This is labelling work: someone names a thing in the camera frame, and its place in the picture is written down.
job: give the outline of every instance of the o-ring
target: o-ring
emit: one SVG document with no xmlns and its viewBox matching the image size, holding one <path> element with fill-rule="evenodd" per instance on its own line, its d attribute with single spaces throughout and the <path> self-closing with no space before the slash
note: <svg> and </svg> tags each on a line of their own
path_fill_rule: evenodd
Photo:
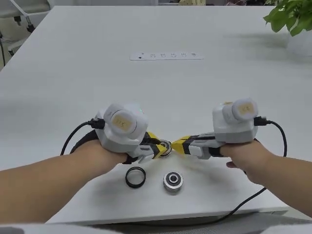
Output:
<svg viewBox="0 0 312 234">
<path fill-rule="evenodd" d="M 130 181 L 128 180 L 128 174 L 129 174 L 130 172 L 132 172 L 132 171 L 141 171 L 141 172 L 143 173 L 144 178 L 143 178 L 143 180 L 142 180 L 141 183 L 139 183 L 139 184 L 130 183 Z M 145 180 L 146 180 L 146 172 L 144 171 L 143 168 L 140 168 L 140 167 L 132 167 L 132 168 L 130 168 L 130 169 L 127 171 L 127 173 L 126 173 L 126 183 L 127 183 L 127 185 L 128 185 L 130 188 L 137 189 L 137 188 L 142 187 L 142 185 L 145 183 Z"/>
</svg>

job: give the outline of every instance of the electrical outlet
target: electrical outlet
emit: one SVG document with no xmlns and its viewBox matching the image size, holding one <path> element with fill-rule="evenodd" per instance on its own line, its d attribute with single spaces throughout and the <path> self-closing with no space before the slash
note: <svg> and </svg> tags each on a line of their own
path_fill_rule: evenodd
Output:
<svg viewBox="0 0 312 234">
<path fill-rule="evenodd" d="M 189 52 L 160 52 L 160 53 L 133 53 L 130 55 L 130 60 L 189 60 L 189 59 L 204 59 L 198 53 Z"/>
</svg>

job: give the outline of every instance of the wrist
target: wrist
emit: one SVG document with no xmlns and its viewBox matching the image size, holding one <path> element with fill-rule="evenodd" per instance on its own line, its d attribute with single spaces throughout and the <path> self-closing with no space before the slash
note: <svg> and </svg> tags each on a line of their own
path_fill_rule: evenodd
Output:
<svg viewBox="0 0 312 234">
<path fill-rule="evenodd" d="M 86 154 L 84 151 L 76 151 L 70 154 L 88 181 L 104 174 L 104 157 L 95 154 Z"/>
<path fill-rule="evenodd" d="M 264 186 L 266 175 L 268 174 L 270 167 L 272 165 L 272 162 L 274 159 L 278 156 L 274 155 L 273 153 L 267 151 L 265 154 L 263 154 L 264 158 L 261 164 L 256 165 L 251 172 L 249 172 L 249 176 L 251 178 L 251 181 L 256 184 L 261 184 Z"/>
</svg>

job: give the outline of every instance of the black cable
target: black cable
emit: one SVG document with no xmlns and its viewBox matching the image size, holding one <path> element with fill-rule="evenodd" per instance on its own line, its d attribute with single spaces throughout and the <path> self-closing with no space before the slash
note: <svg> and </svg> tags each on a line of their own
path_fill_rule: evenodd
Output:
<svg viewBox="0 0 312 234">
<path fill-rule="evenodd" d="M 5 63 L 5 57 L 4 57 L 4 48 L 3 48 L 3 44 L 2 44 L 1 38 L 0 38 L 0 46 L 1 46 L 1 53 L 2 53 L 3 66 L 5 66 L 6 63 Z"/>
<path fill-rule="evenodd" d="M 62 151 L 60 152 L 60 156 L 64 155 L 66 147 L 67 147 L 69 141 L 71 140 L 71 138 L 75 135 L 75 133 L 80 128 L 82 128 L 83 126 L 86 126 L 86 125 L 90 125 L 92 128 L 95 128 L 95 129 L 103 129 L 104 126 L 105 126 L 105 121 L 103 119 L 101 119 L 101 118 L 93 118 L 90 121 L 84 122 L 81 125 L 79 125 L 77 128 L 75 128 L 74 131 L 72 131 L 72 133 L 66 139 L 66 141 L 65 141 L 65 143 L 63 145 Z"/>
<path fill-rule="evenodd" d="M 283 143 L 284 143 L 284 153 L 283 153 L 283 157 L 287 156 L 287 140 L 286 140 L 286 135 L 284 130 L 282 129 L 282 127 L 277 124 L 274 121 L 270 121 L 270 120 L 266 120 L 266 118 L 264 117 L 256 117 L 254 120 L 254 125 L 255 126 L 266 126 L 268 124 L 272 124 L 274 126 L 276 126 L 283 137 Z M 170 224 L 146 224 L 146 223 L 131 223 L 129 225 L 136 225 L 136 226 L 150 226 L 150 227 L 173 227 L 173 228 L 177 228 L 177 227 L 193 227 L 193 226 L 201 226 L 201 225 L 210 225 L 210 224 L 215 224 L 218 222 L 221 222 L 229 217 L 231 217 L 239 208 L 241 208 L 243 205 L 245 205 L 247 202 L 249 202 L 250 200 L 254 199 L 255 197 L 259 196 L 260 194 L 262 194 L 264 191 L 266 191 L 266 188 L 263 188 L 261 190 L 259 190 L 257 193 L 255 193 L 254 195 L 250 196 L 249 198 L 247 198 L 246 200 L 244 200 L 243 202 L 241 202 L 238 206 L 236 206 L 236 208 L 234 210 L 232 210 L 231 212 L 229 212 L 227 215 L 218 218 L 216 220 L 213 221 L 209 221 L 209 222 L 204 222 L 204 223 L 197 223 L 197 224 L 175 224 L 175 225 L 170 225 Z"/>
<path fill-rule="evenodd" d="M 90 124 L 90 121 L 84 122 L 81 125 L 79 125 L 77 128 L 75 128 L 74 131 L 72 131 L 72 133 L 68 136 L 68 138 L 66 139 L 66 141 L 65 141 L 65 143 L 63 145 L 62 151 L 60 152 L 60 156 L 64 155 L 65 149 L 66 149 L 69 141 L 71 140 L 71 138 L 75 135 L 75 133 L 78 132 L 78 130 L 80 128 L 82 128 L 83 126 L 86 126 L 86 125 L 89 125 L 89 124 Z"/>
</svg>

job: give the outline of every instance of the ball bearing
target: ball bearing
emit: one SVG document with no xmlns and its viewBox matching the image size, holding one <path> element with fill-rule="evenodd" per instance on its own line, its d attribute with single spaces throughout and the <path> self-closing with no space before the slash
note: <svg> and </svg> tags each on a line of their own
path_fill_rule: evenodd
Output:
<svg viewBox="0 0 312 234">
<path fill-rule="evenodd" d="M 164 187 L 171 193 L 177 193 L 183 184 L 183 177 L 178 172 L 169 172 L 164 176 Z"/>
<path fill-rule="evenodd" d="M 170 154 L 171 151 L 172 151 L 171 142 L 170 142 L 170 141 L 167 141 L 167 140 L 160 140 L 160 141 L 161 141 L 160 145 L 162 145 L 163 147 L 166 147 L 166 149 L 167 149 L 167 151 L 164 152 L 164 153 L 160 156 L 160 158 L 166 158 L 166 157 L 169 156 L 169 154 Z"/>
</svg>

